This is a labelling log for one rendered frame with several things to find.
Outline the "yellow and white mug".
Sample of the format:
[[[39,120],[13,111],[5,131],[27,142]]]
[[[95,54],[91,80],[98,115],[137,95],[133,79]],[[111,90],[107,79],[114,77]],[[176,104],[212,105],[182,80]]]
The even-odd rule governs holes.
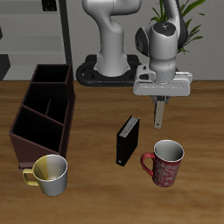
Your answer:
[[[67,187],[67,169],[67,161],[62,156],[51,154],[39,158],[22,175],[28,186],[39,186],[45,195],[57,196]]]

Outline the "dark brown desk caddy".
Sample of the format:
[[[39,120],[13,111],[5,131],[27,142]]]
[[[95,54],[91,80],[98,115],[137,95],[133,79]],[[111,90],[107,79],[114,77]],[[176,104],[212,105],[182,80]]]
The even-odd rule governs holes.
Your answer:
[[[74,104],[72,66],[38,65],[9,132],[20,170],[48,154],[67,155]]]

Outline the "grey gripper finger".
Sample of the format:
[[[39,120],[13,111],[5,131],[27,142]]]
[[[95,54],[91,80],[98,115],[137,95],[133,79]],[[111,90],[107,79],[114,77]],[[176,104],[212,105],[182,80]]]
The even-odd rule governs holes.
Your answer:
[[[163,121],[163,113],[164,113],[164,106],[165,106],[165,101],[159,101],[158,102],[158,127],[161,129],[162,127],[162,121]]]
[[[155,108],[154,108],[154,128],[157,129],[159,126],[159,121],[158,121],[158,101],[155,102]]]

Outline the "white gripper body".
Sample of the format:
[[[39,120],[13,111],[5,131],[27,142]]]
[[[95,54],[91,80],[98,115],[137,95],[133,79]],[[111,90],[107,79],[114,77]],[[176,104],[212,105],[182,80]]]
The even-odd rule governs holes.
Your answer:
[[[188,96],[191,92],[193,75],[188,72],[176,72],[173,80],[167,83],[156,83],[155,73],[138,74],[133,85],[134,95],[149,96]]]

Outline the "red patterned mug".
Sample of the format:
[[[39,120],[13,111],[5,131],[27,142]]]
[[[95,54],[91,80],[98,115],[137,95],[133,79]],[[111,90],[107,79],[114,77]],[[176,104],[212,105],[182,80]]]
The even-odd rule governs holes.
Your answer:
[[[154,145],[152,153],[145,152],[141,156],[140,162],[143,169],[152,176],[157,186],[170,187],[177,177],[184,155],[184,149],[179,143],[172,140],[161,140]],[[144,164],[146,158],[152,159],[152,170]]]

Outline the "green pot plant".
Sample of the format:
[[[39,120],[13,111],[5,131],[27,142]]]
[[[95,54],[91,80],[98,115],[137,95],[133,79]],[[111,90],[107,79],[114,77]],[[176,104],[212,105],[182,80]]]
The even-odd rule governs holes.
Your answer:
[[[180,23],[182,24],[181,30],[186,32],[186,37],[183,38],[178,45],[178,53],[187,53],[187,50],[185,49],[186,45],[190,44],[194,40],[202,39],[202,36],[197,36],[197,33],[200,31],[200,24],[195,26],[191,31],[188,31],[189,24],[192,22],[192,19],[190,18],[185,22],[183,17],[194,8],[202,5],[206,0],[195,0],[192,3],[189,3],[189,1],[190,0],[186,0],[186,2],[179,7],[179,15],[182,17],[180,19]],[[157,15],[155,17],[152,17],[150,21],[164,22],[167,20],[167,15],[165,12],[163,0],[158,0],[157,5],[159,6],[160,12],[157,12],[155,8],[152,8]]]

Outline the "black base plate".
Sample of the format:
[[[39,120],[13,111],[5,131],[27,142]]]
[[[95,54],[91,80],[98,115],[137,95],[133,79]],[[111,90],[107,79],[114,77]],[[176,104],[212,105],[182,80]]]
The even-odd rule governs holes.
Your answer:
[[[107,77],[94,70],[96,55],[90,54],[85,62],[76,70],[77,81],[87,87],[132,87],[134,84],[137,67],[141,65],[139,59],[134,54],[127,56],[130,70],[121,76]]]

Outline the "black book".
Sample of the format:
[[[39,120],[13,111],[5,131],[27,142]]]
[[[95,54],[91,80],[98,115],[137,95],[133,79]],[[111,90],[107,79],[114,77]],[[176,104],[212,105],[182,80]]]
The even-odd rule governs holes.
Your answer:
[[[116,163],[125,166],[138,143],[139,118],[131,116],[116,134]]]

